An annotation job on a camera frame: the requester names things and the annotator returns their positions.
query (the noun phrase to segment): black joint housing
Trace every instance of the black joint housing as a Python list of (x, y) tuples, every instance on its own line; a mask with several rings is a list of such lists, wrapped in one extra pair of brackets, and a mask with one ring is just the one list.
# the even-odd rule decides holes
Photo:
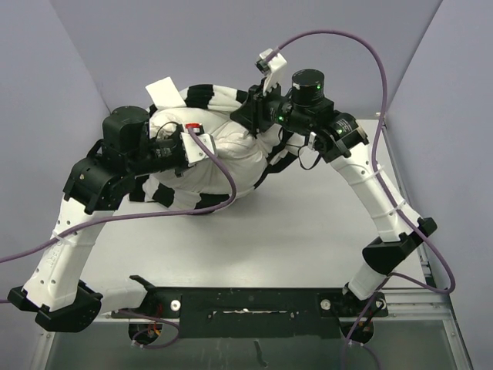
[[(429, 237), (437, 230), (437, 224), (429, 218), (418, 219), (418, 229)], [(373, 270), (389, 275), (406, 257), (423, 243), (419, 235), (401, 234), (400, 241), (383, 242), (379, 237), (363, 249), (363, 258)]]
[(27, 291), (16, 287), (8, 293), (8, 301), (21, 311), (37, 312), (35, 322), (46, 331), (78, 333), (87, 328), (99, 314), (102, 295), (79, 281), (74, 303), (50, 312), (50, 307), (38, 308), (27, 298)]

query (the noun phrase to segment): white table surface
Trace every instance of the white table surface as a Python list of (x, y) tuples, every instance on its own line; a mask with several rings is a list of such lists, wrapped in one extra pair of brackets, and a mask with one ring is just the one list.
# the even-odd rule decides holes
[[(359, 122), (372, 140), (377, 121)], [(395, 181), (383, 137), (378, 159)], [(116, 214), (162, 210), (124, 200)], [(216, 214), (107, 224), (82, 279), (91, 286), (138, 274), (159, 286), (338, 288), (357, 272), (361, 250), (376, 236), (363, 205), (330, 165), (322, 161), (307, 172), (293, 163)], [(397, 270), (424, 281), (416, 252)], [(398, 278), (387, 286), (415, 287)]]

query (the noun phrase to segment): black bracket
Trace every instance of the black bracket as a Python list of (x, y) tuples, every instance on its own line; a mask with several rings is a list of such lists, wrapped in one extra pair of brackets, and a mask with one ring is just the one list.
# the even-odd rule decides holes
[[(181, 338), (340, 338), (339, 318), (357, 316), (366, 303), (340, 288), (163, 288), (131, 278), (148, 291), (134, 312), (153, 316), (161, 304), (162, 318), (179, 318)], [(175, 300), (178, 311), (171, 308)]]
[(35, 322), (46, 331), (78, 333), (87, 328), (101, 309), (100, 293), (89, 289), (79, 281), (75, 301), (69, 306), (50, 312), (49, 307), (37, 307), (27, 298), (27, 291), (16, 287), (8, 293), (8, 301), (21, 311), (37, 312)]
[[(418, 229), (427, 237), (437, 230), (432, 218), (418, 220)], [(414, 231), (400, 235), (400, 241), (383, 242), (379, 237), (363, 249), (363, 258), (373, 270), (389, 275), (423, 240)]]

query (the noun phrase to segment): white plastic clip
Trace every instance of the white plastic clip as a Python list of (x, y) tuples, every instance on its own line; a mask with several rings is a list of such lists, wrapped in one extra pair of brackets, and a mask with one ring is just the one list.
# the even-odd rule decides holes
[[(261, 52), (260, 59), (265, 59), (272, 49), (267, 49)], [(263, 82), (263, 94), (266, 95), (270, 90), (275, 89), (283, 78), (284, 70), (287, 65), (286, 59), (278, 52), (268, 63), (269, 71), (266, 73), (265, 81)]]
[(75, 246), (75, 243), (74, 243), (73, 241), (71, 241), (71, 240), (69, 240), (69, 239), (66, 239), (66, 238), (64, 238), (64, 237), (60, 237), (56, 231), (53, 231), (53, 236), (54, 236), (55, 238), (57, 238), (59, 241), (64, 242), (64, 243), (67, 243), (67, 244), (68, 244), (68, 245), (70, 245), (71, 247), (74, 247), (74, 246)]

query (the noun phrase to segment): striped cloth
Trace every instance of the striped cloth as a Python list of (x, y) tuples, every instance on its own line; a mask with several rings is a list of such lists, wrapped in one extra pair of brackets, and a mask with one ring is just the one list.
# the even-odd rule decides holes
[[(186, 107), (158, 109), (150, 106), (151, 136), (169, 135), (174, 125), (201, 123), (214, 137), (217, 155), (231, 172), (238, 189), (237, 197), (251, 193), (268, 175), (279, 173), (297, 159), (304, 138), (273, 125), (254, 138), (229, 114), (247, 99), (247, 92), (216, 85), (196, 85), (179, 92)], [(170, 210), (211, 207), (230, 196), (230, 185), (212, 163), (204, 160), (181, 177), (174, 170), (153, 173), (137, 179), (131, 201), (159, 202)]]

